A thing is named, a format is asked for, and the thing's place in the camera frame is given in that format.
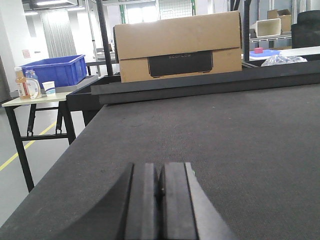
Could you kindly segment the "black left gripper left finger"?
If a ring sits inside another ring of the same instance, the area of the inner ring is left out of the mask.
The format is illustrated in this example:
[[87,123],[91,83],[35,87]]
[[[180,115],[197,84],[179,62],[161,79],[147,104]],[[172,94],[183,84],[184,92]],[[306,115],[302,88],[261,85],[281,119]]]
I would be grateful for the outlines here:
[[156,240],[158,175],[152,163],[129,163],[110,190],[55,240]]

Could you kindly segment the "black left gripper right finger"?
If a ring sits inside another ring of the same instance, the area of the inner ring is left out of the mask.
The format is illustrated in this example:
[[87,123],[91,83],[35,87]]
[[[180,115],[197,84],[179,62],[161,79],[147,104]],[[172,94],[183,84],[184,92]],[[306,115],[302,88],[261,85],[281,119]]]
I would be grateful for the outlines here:
[[163,240],[236,240],[200,186],[189,162],[165,163],[160,172]]

